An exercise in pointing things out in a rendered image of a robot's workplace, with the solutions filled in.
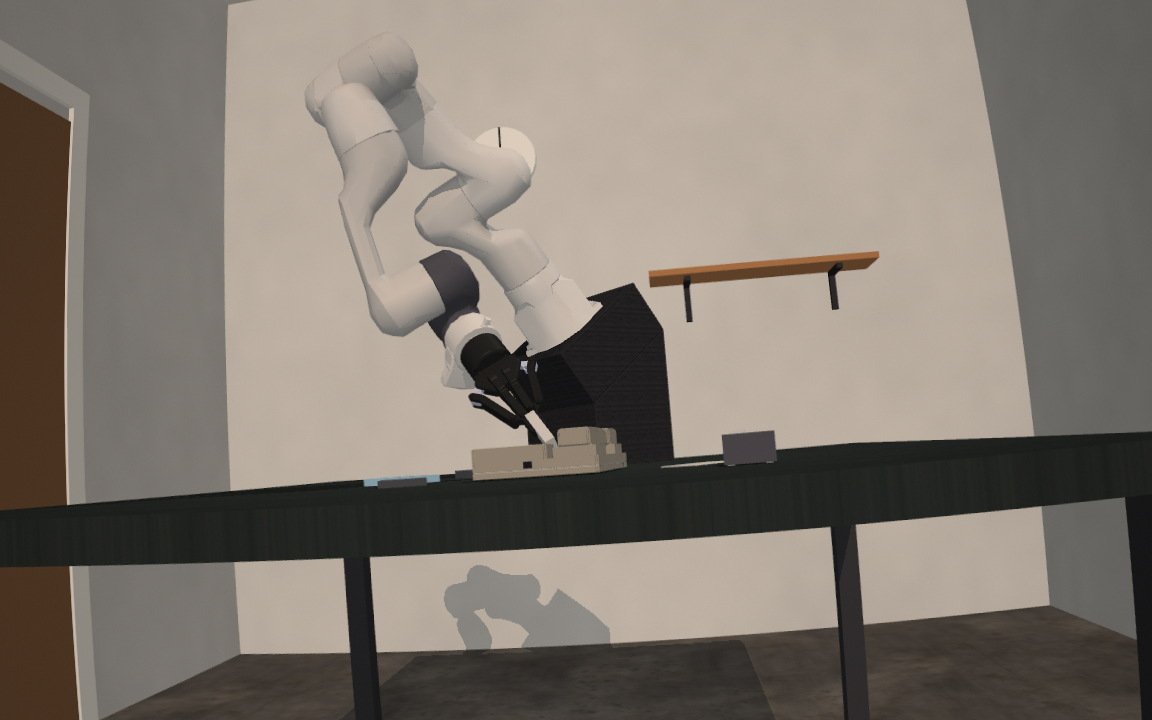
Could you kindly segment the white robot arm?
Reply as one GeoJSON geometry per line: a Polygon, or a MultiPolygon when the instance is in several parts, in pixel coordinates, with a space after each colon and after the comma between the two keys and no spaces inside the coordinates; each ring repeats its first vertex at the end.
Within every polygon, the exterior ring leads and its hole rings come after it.
{"type": "Polygon", "coordinates": [[[376,211],[396,192],[408,160],[422,170],[457,173],[415,209],[417,232],[435,247],[483,262],[515,306],[515,323],[529,341],[526,357],[571,338],[602,304],[588,301],[573,279],[561,275],[532,234],[497,232],[486,223],[531,187],[524,156],[463,135],[416,79],[419,65],[404,38],[387,31],[367,41],[332,61],[306,86],[306,109],[326,128],[343,170],[340,214],[372,323],[397,338],[429,323],[444,341],[444,386],[473,389],[461,350],[476,334],[499,340],[500,334],[477,309],[479,282],[465,259],[442,250],[387,275],[372,240],[376,211]]]}

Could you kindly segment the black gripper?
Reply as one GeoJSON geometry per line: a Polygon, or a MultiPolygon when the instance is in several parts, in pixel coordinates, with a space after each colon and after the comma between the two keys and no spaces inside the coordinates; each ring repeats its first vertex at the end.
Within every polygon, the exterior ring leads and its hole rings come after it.
{"type": "Polygon", "coordinates": [[[543,445],[553,444],[554,447],[558,447],[556,438],[550,434],[547,420],[544,420],[540,415],[547,411],[547,404],[545,404],[541,393],[538,379],[539,366],[535,357],[529,357],[529,361],[520,361],[518,357],[509,354],[508,348],[500,342],[497,334],[483,333],[468,340],[465,347],[462,348],[460,359],[468,374],[472,377],[477,388],[471,395],[468,395],[473,407],[497,416],[499,420],[505,420],[508,427],[518,429],[520,425],[525,425],[532,435],[541,439],[543,445]],[[520,386],[522,370],[529,374],[535,404],[526,396],[524,388],[520,386]],[[526,410],[509,393],[511,389],[526,410]],[[502,397],[513,414],[485,395],[502,397]]]}

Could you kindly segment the pale blue sticky note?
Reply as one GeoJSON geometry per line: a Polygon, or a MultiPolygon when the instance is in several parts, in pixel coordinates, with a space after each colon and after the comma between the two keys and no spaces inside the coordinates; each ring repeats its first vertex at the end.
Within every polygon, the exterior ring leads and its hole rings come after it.
{"type": "Polygon", "coordinates": [[[422,478],[422,477],[429,477],[429,482],[440,482],[440,473],[438,473],[438,475],[419,475],[419,477],[397,477],[397,478],[364,479],[364,486],[378,486],[378,480],[408,479],[408,478],[422,478]]]}

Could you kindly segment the beige telephone handset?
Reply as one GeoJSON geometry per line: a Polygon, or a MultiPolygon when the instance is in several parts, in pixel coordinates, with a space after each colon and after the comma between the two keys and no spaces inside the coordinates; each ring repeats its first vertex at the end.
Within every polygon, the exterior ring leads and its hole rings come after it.
{"type": "Polygon", "coordinates": [[[617,445],[616,430],[573,427],[558,430],[558,447],[579,445],[617,445]]]}

